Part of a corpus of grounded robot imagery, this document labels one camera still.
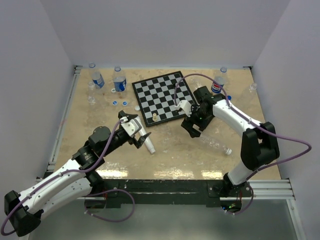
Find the Pepsi labelled bottle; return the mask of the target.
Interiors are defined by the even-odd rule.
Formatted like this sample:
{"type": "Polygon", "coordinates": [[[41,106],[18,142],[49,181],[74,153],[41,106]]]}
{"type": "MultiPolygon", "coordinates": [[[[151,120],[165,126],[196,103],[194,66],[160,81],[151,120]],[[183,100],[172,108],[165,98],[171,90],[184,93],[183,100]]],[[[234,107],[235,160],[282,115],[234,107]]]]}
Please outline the Pepsi labelled bottle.
{"type": "Polygon", "coordinates": [[[215,82],[213,82],[211,85],[211,91],[213,94],[221,93],[221,88],[223,88],[228,81],[227,71],[228,69],[223,66],[220,68],[219,72],[215,74],[215,82]]]}

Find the crushed clear bottle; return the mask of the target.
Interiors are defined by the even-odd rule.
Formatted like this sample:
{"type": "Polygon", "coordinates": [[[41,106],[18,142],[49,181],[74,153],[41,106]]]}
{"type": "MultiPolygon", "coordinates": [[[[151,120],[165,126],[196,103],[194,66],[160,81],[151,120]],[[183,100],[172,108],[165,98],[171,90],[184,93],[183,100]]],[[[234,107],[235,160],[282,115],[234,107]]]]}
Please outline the crushed clear bottle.
{"type": "Polygon", "coordinates": [[[257,93],[257,87],[258,85],[256,83],[252,83],[244,89],[238,98],[238,103],[243,107],[249,105],[257,93]]]}

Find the clear bottle without label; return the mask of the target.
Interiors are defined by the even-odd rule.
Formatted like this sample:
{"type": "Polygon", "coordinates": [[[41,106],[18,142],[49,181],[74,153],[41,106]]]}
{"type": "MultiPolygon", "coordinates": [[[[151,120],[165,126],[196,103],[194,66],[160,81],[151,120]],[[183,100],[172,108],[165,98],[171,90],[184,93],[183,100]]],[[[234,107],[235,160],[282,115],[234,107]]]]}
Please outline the clear bottle without label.
{"type": "Polygon", "coordinates": [[[197,89],[199,89],[203,86],[199,77],[192,77],[190,79],[189,83],[190,83],[190,89],[192,91],[196,91],[197,89]]]}

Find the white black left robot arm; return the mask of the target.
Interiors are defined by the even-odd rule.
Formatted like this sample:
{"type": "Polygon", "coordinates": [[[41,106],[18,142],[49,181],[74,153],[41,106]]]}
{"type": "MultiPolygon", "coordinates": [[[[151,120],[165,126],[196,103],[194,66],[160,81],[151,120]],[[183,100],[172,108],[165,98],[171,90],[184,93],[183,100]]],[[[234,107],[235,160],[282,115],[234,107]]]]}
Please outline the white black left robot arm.
{"type": "Polygon", "coordinates": [[[139,149],[150,136],[136,114],[118,113],[113,129],[98,126],[84,145],[58,170],[32,187],[4,196],[5,220],[2,236],[24,237],[34,231],[49,214],[85,196],[99,196],[104,181],[97,173],[104,157],[125,143],[139,149]]]}

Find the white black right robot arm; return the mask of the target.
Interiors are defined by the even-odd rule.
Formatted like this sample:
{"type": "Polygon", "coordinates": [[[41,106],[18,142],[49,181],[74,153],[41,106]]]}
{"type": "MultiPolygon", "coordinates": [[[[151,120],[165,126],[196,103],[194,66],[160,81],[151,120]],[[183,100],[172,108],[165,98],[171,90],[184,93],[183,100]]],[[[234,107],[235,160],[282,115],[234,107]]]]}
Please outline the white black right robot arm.
{"type": "Polygon", "coordinates": [[[211,94],[203,86],[194,91],[197,103],[181,100],[175,106],[185,117],[181,126],[191,138],[199,138],[213,118],[228,124],[241,137],[240,163],[223,177],[221,193],[233,197],[248,177],[258,168],[266,166],[280,156],[275,127],[270,122],[261,123],[250,118],[222,93],[211,94]]]}

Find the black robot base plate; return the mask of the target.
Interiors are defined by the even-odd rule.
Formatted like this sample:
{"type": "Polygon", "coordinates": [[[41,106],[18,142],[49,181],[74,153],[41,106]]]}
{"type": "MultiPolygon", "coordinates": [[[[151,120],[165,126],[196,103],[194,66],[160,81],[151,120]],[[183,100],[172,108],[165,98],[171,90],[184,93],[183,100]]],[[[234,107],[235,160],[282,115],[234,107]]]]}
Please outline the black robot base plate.
{"type": "Polygon", "coordinates": [[[222,179],[105,179],[99,187],[85,194],[106,200],[107,208],[131,204],[130,193],[137,205],[205,205],[219,208],[240,198],[253,196],[248,183],[228,186],[222,179]]]}

